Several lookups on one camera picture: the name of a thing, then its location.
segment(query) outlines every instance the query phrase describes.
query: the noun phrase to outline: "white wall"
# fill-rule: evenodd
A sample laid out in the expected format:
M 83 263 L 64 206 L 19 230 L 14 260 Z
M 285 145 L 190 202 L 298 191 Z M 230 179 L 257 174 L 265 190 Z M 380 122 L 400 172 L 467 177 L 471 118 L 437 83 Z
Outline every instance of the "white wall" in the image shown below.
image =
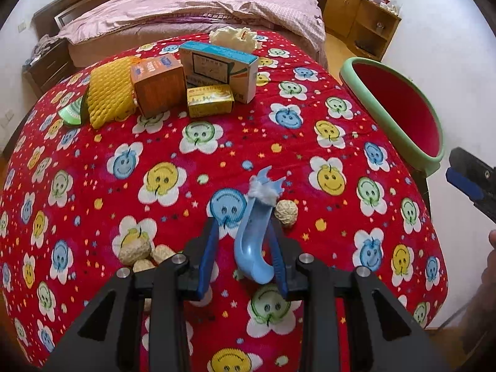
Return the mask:
M 432 219 L 449 290 L 434 325 L 467 302 L 480 284 L 495 228 L 445 179 L 447 156 L 461 146 L 496 166 L 496 37 L 472 0 L 397 0 L 401 21 L 383 63 L 413 79 L 445 132 L 446 157 L 428 179 Z
M 0 117 L 12 109 L 14 117 L 6 129 L 0 127 L 0 149 L 15 131 L 27 111 L 36 103 L 36 96 L 29 84 L 22 78 L 22 65 L 31 57 L 31 51 L 38 39 L 31 26 L 33 14 L 53 0 L 19 0 L 7 21 L 0 29 Z M 27 29 L 19 33 L 17 25 L 26 22 Z

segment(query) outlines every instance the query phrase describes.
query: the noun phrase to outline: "wooden nightstand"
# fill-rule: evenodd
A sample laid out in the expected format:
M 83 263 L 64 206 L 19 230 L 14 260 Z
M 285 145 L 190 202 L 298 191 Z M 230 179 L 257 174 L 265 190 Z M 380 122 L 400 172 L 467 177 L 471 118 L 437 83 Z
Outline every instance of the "wooden nightstand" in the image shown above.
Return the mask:
M 54 44 L 39 60 L 22 72 L 38 98 L 76 72 L 67 43 L 63 40 Z

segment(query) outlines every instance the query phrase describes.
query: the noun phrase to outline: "brown box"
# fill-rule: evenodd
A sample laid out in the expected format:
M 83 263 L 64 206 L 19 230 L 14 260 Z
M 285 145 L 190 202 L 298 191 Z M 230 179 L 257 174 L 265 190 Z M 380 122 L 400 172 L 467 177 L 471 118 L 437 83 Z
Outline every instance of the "brown box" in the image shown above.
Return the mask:
M 132 66 L 131 82 L 145 117 L 187 104 L 183 66 L 172 54 L 145 59 Z

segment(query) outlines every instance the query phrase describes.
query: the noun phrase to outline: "smiley face print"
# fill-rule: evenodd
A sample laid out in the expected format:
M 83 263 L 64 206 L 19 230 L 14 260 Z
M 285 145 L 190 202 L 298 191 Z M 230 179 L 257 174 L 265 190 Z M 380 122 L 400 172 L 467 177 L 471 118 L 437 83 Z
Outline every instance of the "smiley face print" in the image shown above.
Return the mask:
M 57 119 L 55 123 L 50 126 L 43 139 L 53 140 L 57 136 L 57 133 L 63 125 L 64 121 L 62 119 Z
M 186 171 L 170 162 L 160 162 L 143 177 L 138 200 L 143 204 L 158 201 L 169 207 L 178 201 L 179 188 L 186 182 Z
M 183 139 L 179 143 L 179 151 L 188 154 L 199 150 L 203 154 L 212 154 L 217 149 L 217 140 L 224 134 L 218 124 L 208 121 L 193 121 L 183 129 Z
M 355 233 L 356 251 L 353 253 L 353 265 L 365 266 L 371 271 L 377 271 L 383 262 L 384 233 L 379 228 L 374 228 L 370 233 L 364 230 Z
M 289 58 L 289 52 L 284 51 L 282 49 L 269 49 L 268 54 L 271 57 L 282 57 L 282 58 Z
M 246 197 L 239 190 L 225 188 L 216 191 L 207 203 L 207 216 L 219 223 L 219 239 L 236 236 L 246 210 Z
M 208 372 L 252 372 L 263 364 L 256 354 L 245 353 L 237 348 L 217 351 L 207 363 Z
M 31 245 L 41 248 L 45 232 L 48 230 L 48 217 L 43 211 L 38 211 L 33 221 L 33 232 L 31 233 Z
M 413 249 L 405 245 L 398 245 L 393 250 L 391 257 L 391 269 L 393 277 L 391 282 L 395 287 L 399 287 L 403 280 L 410 281 L 413 277 Z
M 270 109 L 272 111 L 269 114 L 269 119 L 282 127 L 294 130 L 300 128 L 303 124 L 301 110 L 294 104 L 287 106 L 272 104 Z
M 24 195 L 24 204 L 21 207 L 21 219 L 27 224 L 29 219 L 31 218 L 31 214 L 33 213 L 33 205 L 34 205 L 35 194 L 26 193 Z
M 297 67 L 293 70 L 293 72 L 294 72 L 294 77 L 298 81 L 312 81 L 312 82 L 318 81 L 317 78 L 318 73 L 310 68 Z
M 36 265 L 36 261 L 34 256 L 28 256 L 28 254 L 24 254 L 24 264 L 22 266 L 22 276 L 24 277 L 24 282 L 26 283 L 26 287 L 31 289 L 34 284 L 34 268 Z
M 432 286 L 438 286 L 441 279 L 440 274 L 441 262 L 437 257 L 431 256 L 427 259 L 425 275 L 426 290 L 431 290 Z
M 261 67 L 277 68 L 278 64 L 279 62 L 272 58 L 259 57 L 259 68 Z
M 364 152 L 370 169 L 389 172 L 388 153 L 383 147 L 367 142 L 364 145 Z
M 38 325 L 38 338 L 41 343 L 45 346 L 46 350 L 50 353 L 55 349 L 54 338 L 51 334 L 51 330 L 48 326 L 43 326 L 43 323 L 40 319 L 36 321 Z
M 167 54 L 167 53 L 177 53 L 179 51 L 179 46 L 176 44 L 170 44 L 169 46 L 165 46 L 158 54 Z
M 31 183 L 34 182 L 41 183 L 43 181 L 43 178 L 45 177 L 45 171 L 50 166 L 50 164 L 51 164 L 51 158 L 50 157 L 44 158 L 36 167 L 33 176 L 31 176 Z
M 305 85 L 297 84 L 292 81 L 282 81 L 279 84 L 279 95 L 281 95 L 282 98 L 307 100 L 306 93 L 307 87 Z
M 60 283 L 65 285 L 67 273 L 69 268 L 73 266 L 73 262 L 73 251 L 67 242 L 63 240 L 57 241 L 51 251 L 50 278 L 52 280 L 58 278 Z
M 143 144 L 140 142 L 121 144 L 107 161 L 108 173 L 120 180 L 128 178 L 140 162 L 142 152 Z
M 8 267 L 7 263 L 4 263 L 2 266 L 2 284 L 3 287 L 7 290 L 7 292 L 10 292 L 12 290 L 11 279 L 12 279 L 11 269 Z
M 170 117 L 170 111 L 159 113 L 156 116 L 146 118 L 142 114 L 138 116 L 136 125 L 132 128 L 134 134 L 141 134 L 146 130 L 148 134 L 156 133 L 162 130 L 164 121 Z
M 361 177 L 356 186 L 356 195 L 360 199 L 360 210 L 363 215 L 370 217 L 374 211 L 385 214 L 388 205 L 384 200 L 384 189 L 379 182 L 368 177 Z
M 327 112 L 329 116 L 334 119 L 339 119 L 343 117 L 346 120 L 353 118 L 353 112 L 351 111 L 351 103 L 346 99 L 337 98 L 331 96 L 325 100 L 325 105 L 329 109 Z
M 31 170 L 34 168 L 34 165 L 36 165 L 36 162 L 40 159 L 41 154 L 43 154 L 45 150 L 45 146 L 42 145 L 41 147 L 36 147 L 33 150 L 33 154 L 31 155 L 31 158 L 28 161 L 28 169 Z
M 270 82 L 270 73 L 262 71 L 256 75 L 256 86 L 264 86 Z
M 74 141 L 74 139 L 76 138 L 76 136 L 78 135 L 78 133 L 79 133 L 78 128 L 73 128 L 70 129 L 68 132 L 66 132 L 66 134 L 62 136 L 59 144 L 57 145 L 57 151 L 68 149 L 69 146 Z
M 296 326 L 294 310 L 301 303 L 300 300 L 284 300 L 275 284 L 263 285 L 248 302 L 250 320 L 246 325 L 246 333 L 253 338 L 263 337 L 271 330 L 279 335 L 291 333 Z
M 68 192 L 73 187 L 73 177 L 65 170 L 59 170 L 51 181 L 50 193 L 48 195 L 48 205 L 62 208 L 67 203 Z
M 38 308 L 40 309 L 40 313 L 43 316 L 48 317 L 50 321 L 55 321 L 56 301 L 54 293 L 48 288 L 48 285 L 42 281 L 38 285 L 36 294 L 38 295 Z
M 343 138 L 346 134 L 344 130 L 327 120 L 317 121 L 313 130 L 317 134 L 317 144 L 322 148 L 336 147 L 343 149 L 346 146 Z
M 343 164 L 337 158 L 324 160 L 321 157 L 310 159 L 312 172 L 308 181 L 314 189 L 322 190 L 331 196 L 339 196 L 346 187 Z
M 401 201 L 401 216 L 403 217 L 403 228 L 410 235 L 412 231 L 419 232 L 422 225 L 419 219 L 419 206 L 415 201 L 405 197 Z
M 130 215 L 122 218 L 119 224 L 119 234 L 112 240 L 112 251 L 118 257 L 119 251 L 124 245 L 137 239 L 147 239 L 152 250 L 155 248 L 153 240 L 157 234 L 157 223 L 152 218 L 136 219 Z
M 413 319 L 415 319 L 422 328 L 427 326 L 427 315 L 430 310 L 431 304 L 429 302 L 420 302 L 413 312 Z
M 0 217 L 0 235 L 2 235 L 2 237 L 6 237 L 7 235 L 7 225 L 8 225 L 8 214 L 7 211 L 3 211 L 2 216 Z

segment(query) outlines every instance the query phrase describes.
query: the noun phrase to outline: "medicine box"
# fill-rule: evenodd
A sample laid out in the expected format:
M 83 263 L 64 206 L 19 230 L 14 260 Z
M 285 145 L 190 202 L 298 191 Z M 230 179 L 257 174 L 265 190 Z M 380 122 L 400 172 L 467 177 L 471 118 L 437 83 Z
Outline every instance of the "medicine box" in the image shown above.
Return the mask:
M 243 104 L 255 96 L 257 56 L 195 41 L 179 46 L 179 55 L 188 84 L 229 84 L 234 99 Z

